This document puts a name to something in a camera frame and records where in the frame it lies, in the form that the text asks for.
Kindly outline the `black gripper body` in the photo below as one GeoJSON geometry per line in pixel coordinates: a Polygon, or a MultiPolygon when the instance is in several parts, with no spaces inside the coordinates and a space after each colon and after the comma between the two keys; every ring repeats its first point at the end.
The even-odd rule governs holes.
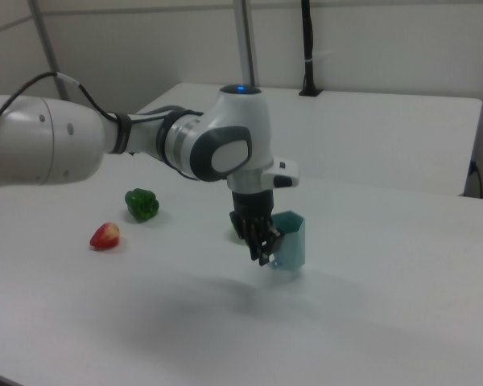
{"type": "Polygon", "coordinates": [[[233,192],[232,198],[233,211],[229,217],[238,237],[248,244],[263,244],[274,207],[273,191],[253,194],[233,192]]]}

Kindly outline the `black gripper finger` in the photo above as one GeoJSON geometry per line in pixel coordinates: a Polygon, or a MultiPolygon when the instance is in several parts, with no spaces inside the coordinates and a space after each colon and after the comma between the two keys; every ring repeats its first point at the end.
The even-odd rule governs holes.
{"type": "Polygon", "coordinates": [[[265,254],[267,257],[279,251],[286,233],[281,228],[271,225],[265,235],[265,254]]]}
{"type": "Polygon", "coordinates": [[[252,261],[257,261],[260,266],[269,263],[268,239],[259,240],[257,237],[249,240],[250,257],[252,261]]]}

